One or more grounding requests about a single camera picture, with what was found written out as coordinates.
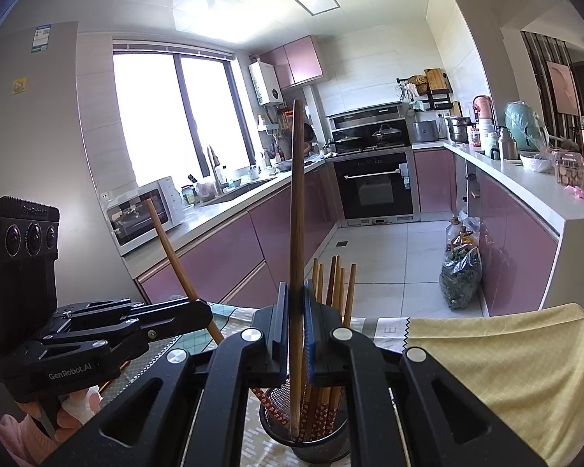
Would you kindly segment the pink sleeve left forearm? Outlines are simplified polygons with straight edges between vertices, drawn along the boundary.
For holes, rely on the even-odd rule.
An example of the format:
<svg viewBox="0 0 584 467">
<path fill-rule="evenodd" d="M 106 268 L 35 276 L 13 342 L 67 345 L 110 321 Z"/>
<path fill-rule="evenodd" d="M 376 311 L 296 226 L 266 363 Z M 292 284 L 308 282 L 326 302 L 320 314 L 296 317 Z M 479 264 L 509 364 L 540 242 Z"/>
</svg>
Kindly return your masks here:
<svg viewBox="0 0 584 467">
<path fill-rule="evenodd" d="M 19 422 L 12 415 L 0 419 L 0 466 L 40 466 L 56 451 L 56 443 L 31 416 Z"/>
</svg>

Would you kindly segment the left hand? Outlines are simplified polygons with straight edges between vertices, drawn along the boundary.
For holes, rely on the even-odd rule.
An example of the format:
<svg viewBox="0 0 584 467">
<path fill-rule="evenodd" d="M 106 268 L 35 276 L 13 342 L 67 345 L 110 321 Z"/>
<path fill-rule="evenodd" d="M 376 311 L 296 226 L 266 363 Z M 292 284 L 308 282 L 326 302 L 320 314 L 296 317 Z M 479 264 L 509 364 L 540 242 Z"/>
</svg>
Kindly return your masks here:
<svg viewBox="0 0 584 467">
<path fill-rule="evenodd" d="M 42 400 L 41 421 L 48 436 L 65 443 L 100 412 L 102 400 L 98 386 Z"/>
</svg>

